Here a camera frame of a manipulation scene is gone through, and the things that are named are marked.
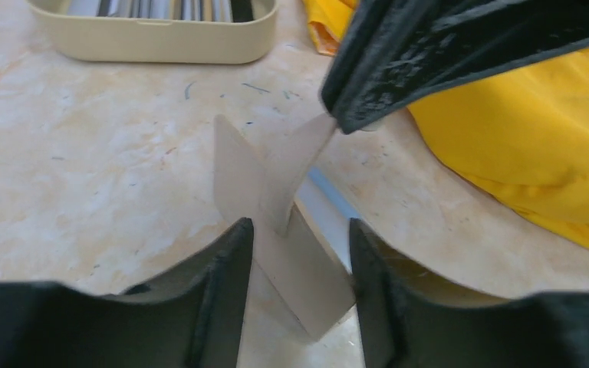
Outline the beige card holder wallet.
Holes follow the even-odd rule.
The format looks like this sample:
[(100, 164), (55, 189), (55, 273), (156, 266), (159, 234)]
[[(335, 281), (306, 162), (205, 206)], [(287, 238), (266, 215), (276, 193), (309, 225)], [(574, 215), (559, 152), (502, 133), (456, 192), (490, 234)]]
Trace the beige card holder wallet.
[(355, 303), (348, 270), (295, 198), (336, 129), (335, 120), (321, 114), (262, 156), (225, 116), (214, 119), (216, 208), (227, 222), (252, 219), (253, 257), (313, 341)]

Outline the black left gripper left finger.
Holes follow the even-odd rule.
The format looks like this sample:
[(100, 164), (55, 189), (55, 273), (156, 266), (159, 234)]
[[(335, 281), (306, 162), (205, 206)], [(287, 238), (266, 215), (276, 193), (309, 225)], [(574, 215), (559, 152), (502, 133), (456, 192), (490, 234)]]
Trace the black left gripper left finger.
[(201, 251), (121, 294), (0, 282), (0, 367), (234, 367), (254, 228), (241, 218)]

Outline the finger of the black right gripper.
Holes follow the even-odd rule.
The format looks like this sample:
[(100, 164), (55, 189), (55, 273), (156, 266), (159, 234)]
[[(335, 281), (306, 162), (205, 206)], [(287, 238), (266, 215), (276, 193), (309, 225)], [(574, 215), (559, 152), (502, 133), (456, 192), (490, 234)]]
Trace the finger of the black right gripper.
[(320, 91), (349, 134), (425, 96), (589, 47), (589, 1), (362, 1)]

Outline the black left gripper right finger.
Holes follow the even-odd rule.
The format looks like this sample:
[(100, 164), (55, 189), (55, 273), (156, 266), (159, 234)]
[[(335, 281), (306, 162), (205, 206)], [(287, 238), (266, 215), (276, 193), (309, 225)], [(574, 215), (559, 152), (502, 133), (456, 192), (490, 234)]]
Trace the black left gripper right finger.
[(457, 284), (351, 219), (368, 367), (589, 367), (589, 292), (504, 299)]

